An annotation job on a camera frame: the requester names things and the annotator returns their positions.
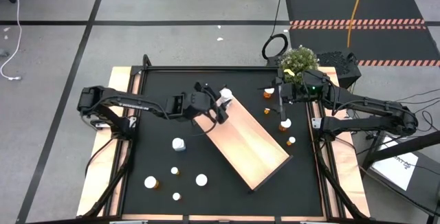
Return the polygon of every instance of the wooden board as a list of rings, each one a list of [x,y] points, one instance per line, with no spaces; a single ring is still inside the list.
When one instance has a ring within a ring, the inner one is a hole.
[[[231,101],[226,113],[229,118],[216,125],[207,136],[254,190],[280,168],[289,155],[237,99]],[[194,120],[203,131],[212,127],[212,121],[204,115]]]
[[[126,91],[127,86],[129,83],[129,76],[130,76],[130,67],[114,67],[111,72],[109,87],[112,87],[114,89],[120,90],[120,91]],[[338,84],[338,78],[336,76],[336,71],[332,67],[320,67],[320,71],[323,71],[327,73],[333,83],[336,85]],[[134,84],[133,89],[138,89],[138,84]],[[314,113],[316,116],[319,116],[319,110],[318,107],[313,108]],[[122,115],[122,109],[119,107],[116,107],[113,111],[115,111],[118,115]],[[327,115],[331,115],[330,110],[326,110]],[[336,115],[338,118],[343,118],[345,116],[345,110],[341,110]],[[344,139],[345,141],[349,143],[353,143],[351,136],[349,133],[342,133],[338,136],[341,139]],[[104,129],[102,131],[98,131],[95,143],[93,146],[93,151],[96,151],[99,149],[108,139],[110,138],[110,132],[108,129]],[[109,177],[111,168],[113,165],[114,155],[115,155],[115,149],[116,149],[116,142],[110,144],[106,149],[104,149],[100,155],[91,163],[89,168],[89,173],[86,177],[84,188],[82,191],[82,196],[80,199],[80,204],[78,207],[78,215],[84,214],[87,212],[92,205],[98,200],[100,195],[102,194],[102,191],[107,187],[109,183]],[[344,191],[347,193],[347,195],[350,197],[350,199],[354,202],[354,204],[357,205],[359,210],[364,213],[365,215],[369,216],[369,208],[366,203],[366,197],[364,192],[364,187],[362,185],[362,179],[360,177],[360,172],[358,170],[358,161],[356,159],[355,151],[353,148],[347,146],[346,144],[343,144],[341,142],[333,142],[333,151],[335,155],[335,162],[336,167],[338,170],[338,178],[340,181],[340,185],[344,189]],[[121,159],[123,159],[125,154],[125,150],[122,149],[122,156]],[[329,197],[330,197],[330,203],[331,203],[331,209],[332,214],[334,216],[338,216],[338,211],[336,208],[336,198],[334,191],[332,190],[331,186],[328,184],[329,187]],[[116,214],[116,208],[119,200],[120,195],[120,184],[115,189],[115,192],[113,193],[113,201],[111,206],[111,214]],[[270,218],[270,221],[274,220],[275,218],[273,216],[190,216],[190,219],[205,219],[209,221],[214,220],[223,220],[223,219],[230,219],[234,220],[235,217],[239,218],[240,220],[244,221],[257,221],[257,220],[267,220],[267,218]],[[168,214],[129,214],[129,215],[123,215],[123,219],[130,220],[130,219],[142,219],[142,220],[182,220],[182,215],[168,215]],[[319,217],[319,216],[282,216],[281,217],[283,221],[325,221],[325,217]]]

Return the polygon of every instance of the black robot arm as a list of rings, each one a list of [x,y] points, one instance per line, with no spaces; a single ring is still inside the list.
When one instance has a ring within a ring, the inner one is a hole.
[[[357,96],[348,90],[335,86],[330,77],[318,70],[302,73],[301,85],[282,83],[280,98],[284,103],[321,101],[335,115],[342,109],[353,109],[375,116],[364,119],[340,120],[336,117],[312,119],[312,125],[320,136],[333,141],[345,131],[388,131],[395,135],[409,136],[418,126],[415,114],[398,102],[376,100]]]
[[[118,139],[131,139],[136,126],[136,117],[119,117],[110,107],[126,107],[148,111],[157,117],[180,122],[192,120],[198,115],[206,115],[212,122],[223,124],[228,118],[225,112],[227,103],[217,106],[220,93],[213,91],[207,84],[197,82],[195,92],[181,93],[168,97],[163,104],[145,96],[116,91],[108,87],[85,87],[78,102],[77,110],[81,116],[96,116],[108,124],[112,135]],[[210,110],[217,113],[214,118]]]

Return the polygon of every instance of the black tabletop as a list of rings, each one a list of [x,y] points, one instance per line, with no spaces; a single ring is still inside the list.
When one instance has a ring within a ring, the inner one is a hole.
[[[249,194],[244,180],[206,135],[190,137],[202,132],[197,125],[143,113],[122,213],[322,216],[305,104],[288,107],[293,125],[285,133],[278,130],[279,117],[275,113],[263,113],[276,100],[264,99],[262,90],[257,88],[267,86],[275,75],[276,70],[148,72],[142,94],[158,101],[160,96],[194,91],[193,85],[198,80],[207,82],[213,89],[227,84],[237,100],[293,159]],[[296,138],[294,146],[286,145],[290,136]],[[185,140],[184,152],[173,150],[171,143],[175,137]],[[171,174],[173,166],[179,168],[180,175]],[[195,177],[201,173],[208,177],[205,187],[195,183]],[[148,176],[159,180],[158,189],[145,188],[144,180]],[[181,194],[180,201],[173,200],[174,192]]]

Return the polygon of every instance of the black rubber mat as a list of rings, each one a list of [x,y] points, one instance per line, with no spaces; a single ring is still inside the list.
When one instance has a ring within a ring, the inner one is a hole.
[[[143,94],[151,97],[194,91],[197,80],[215,89],[227,84],[234,96],[293,158],[256,192],[249,194],[244,180],[206,135],[190,137],[202,132],[197,125],[143,113],[122,213],[322,216],[305,104],[288,106],[287,113],[295,125],[286,133],[278,130],[279,117],[275,113],[263,113],[276,99],[266,100],[257,88],[267,85],[275,76],[275,71],[149,72]],[[289,136],[296,138],[295,146],[286,145]],[[184,152],[173,150],[171,141],[175,137],[186,140]],[[180,170],[178,177],[170,173],[173,166]],[[208,177],[205,187],[195,183],[200,173]],[[149,175],[159,180],[157,190],[145,188],[144,180]],[[173,200],[174,192],[181,194],[180,201]]]
[[[291,29],[289,33],[292,47],[302,45],[315,53],[347,48],[347,29]],[[440,59],[427,29],[354,29],[350,49],[361,61],[360,65],[371,61],[374,65],[385,66],[394,61],[393,66],[433,66]]]
[[[356,0],[286,0],[290,21],[350,19]],[[360,0],[357,19],[422,19],[414,0]]]

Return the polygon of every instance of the wooden table frame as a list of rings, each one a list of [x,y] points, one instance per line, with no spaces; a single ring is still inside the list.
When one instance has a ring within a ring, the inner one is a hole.
[[[157,67],[157,70],[176,70],[179,67]],[[111,72],[111,77],[109,81],[109,87],[116,89],[118,91],[128,91],[131,90],[132,93],[138,93],[138,89],[141,89],[140,84],[141,74],[138,71],[141,67],[114,67]],[[182,67],[182,69],[191,70],[204,70],[203,67]],[[336,71],[333,67],[320,67],[320,71],[327,73],[331,81],[338,85],[338,78],[336,76]],[[316,103],[311,104],[310,108],[307,109],[307,114],[309,120],[311,116],[320,117],[320,109]],[[111,109],[117,115],[135,115],[136,111],[133,109],[124,110],[121,107],[111,107]],[[344,118],[346,114],[345,110],[341,110],[336,114],[337,118]],[[325,109],[325,115],[331,115],[330,110]],[[94,154],[105,142],[109,140],[111,132],[109,129],[103,129],[96,133],[95,142],[93,145],[92,154]],[[340,139],[353,143],[351,135],[348,132],[341,133],[338,135]],[[85,179],[84,187],[82,189],[82,195],[80,199],[80,204],[78,206],[77,215],[82,215],[87,212],[93,204],[99,199],[100,195],[104,189],[109,184],[110,178],[115,173],[116,169],[122,164],[125,158],[125,152],[128,147],[127,141],[113,141],[108,145],[94,161],[90,164],[88,173]],[[344,189],[346,194],[349,196],[350,200],[357,206],[357,208],[366,216],[369,216],[369,209],[366,202],[364,187],[362,185],[362,179],[360,172],[358,170],[358,161],[356,158],[355,151],[353,148],[344,144],[342,142],[331,143],[331,148],[333,150],[335,169],[337,170],[338,180],[341,187]],[[324,155],[324,160],[327,165],[329,165],[329,158],[331,153],[327,151],[328,147],[322,149],[322,154]],[[118,211],[120,204],[119,202],[123,199],[124,190],[122,189],[122,182],[127,180],[124,176],[115,190],[113,195],[109,200],[109,204],[106,204],[105,208],[100,212],[100,215],[110,215],[115,216]],[[281,221],[325,221],[326,216],[340,217],[340,209],[338,209],[338,202],[333,188],[330,183],[327,182],[327,192],[329,200],[330,213],[326,213],[325,203],[322,200],[322,211],[323,216],[282,216]],[[322,184],[320,184],[321,195],[324,196],[322,189]],[[348,211],[345,211],[346,217],[350,218]],[[190,215],[189,221],[275,221],[275,216],[207,216],[207,215]],[[184,219],[183,215],[178,214],[125,214],[122,215],[124,220],[150,220],[150,221],[182,221]]]

